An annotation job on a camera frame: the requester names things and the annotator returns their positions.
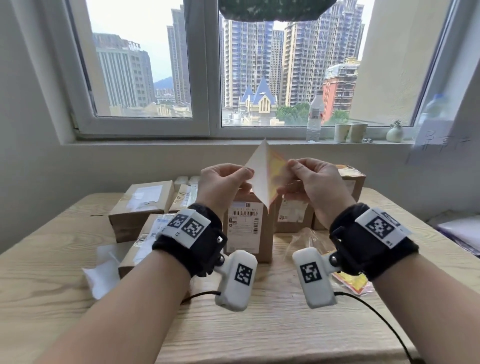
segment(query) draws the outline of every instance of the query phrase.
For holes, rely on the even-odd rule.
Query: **wooden table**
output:
[[[96,247],[115,243],[107,214],[121,194],[85,197],[0,255],[0,363],[31,363],[94,303],[80,268],[93,267]],[[480,291],[480,260],[376,191],[361,201],[409,227],[420,251]],[[212,296],[182,306],[158,361],[162,363],[407,363],[393,333],[365,306],[340,297],[311,310],[291,260],[288,238],[276,237],[272,265],[259,265],[248,309],[233,313]],[[194,292],[219,277],[196,279]],[[365,300],[411,342],[376,293]]]

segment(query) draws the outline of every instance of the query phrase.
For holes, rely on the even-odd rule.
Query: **mountain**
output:
[[[153,87],[155,89],[157,89],[157,88],[173,88],[173,78],[172,77],[167,77],[167,78],[164,78],[163,80],[154,82]]]

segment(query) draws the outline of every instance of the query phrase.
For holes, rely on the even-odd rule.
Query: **red building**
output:
[[[359,65],[360,61],[356,58],[347,58],[345,63],[328,67],[325,71],[323,84],[325,110],[322,124],[337,110],[350,111]]]

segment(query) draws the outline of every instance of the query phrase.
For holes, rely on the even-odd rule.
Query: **hand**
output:
[[[277,189],[287,200],[310,203],[319,221],[327,229],[347,207],[355,204],[338,168],[313,158],[290,159],[287,164],[300,179]]]
[[[246,181],[254,170],[236,164],[217,164],[203,169],[198,181],[198,204],[210,208],[222,220],[236,195],[249,194],[252,185]]]

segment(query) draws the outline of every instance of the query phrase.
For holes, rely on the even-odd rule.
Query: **black cable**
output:
[[[220,292],[220,291],[205,291],[205,292],[196,293],[196,294],[193,294],[190,297],[187,297],[184,300],[182,300],[182,302],[180,304],[187,303],[192,298],[195,298],[195,297],[198,297],[198,296],[203,296],[204,294],[214,294],[215,296],[219,296],[219,295],[221,295],[221,293],[222,292]]]
[[[347,297],[351,297],[359,302],[362,302],[365,306],[367,306],[368,308],[370,308],[373,312],[375,312],[375,314],[381,318],[381,320],[383,322],[385,322],[385,324],[390,328],[390,330],[393,331],[393,333],[395,334],[396,338],[398,339],[398,341],[400,342],[400,344],[402,345],[403,347],[403,350],[405,351],[405,354],[407,355],[407,358],[408,358],[408,361],[410,363],[415,363],[415,361],[413,360],[413,358],[411,357],[410,353],[408,352],[408,349],[407,347],[405,346],[405,344],[403,343],[402,339],[400,338],[400,336],[396,333],[395,329],[392,327],[392,325],[390,325],[388,323],[387,320],[384,319],[384,317],[378,313],[377,310],[375,310],[372,306],[370,306],[368,303],[366,303],[364,300],[362,300],[361,298],[358,298],[357,296],[353,295],[353,294],[350,294],[350,293],[346,293],[346,292],[334,292],[334,295],[335,296],[347,296]]]

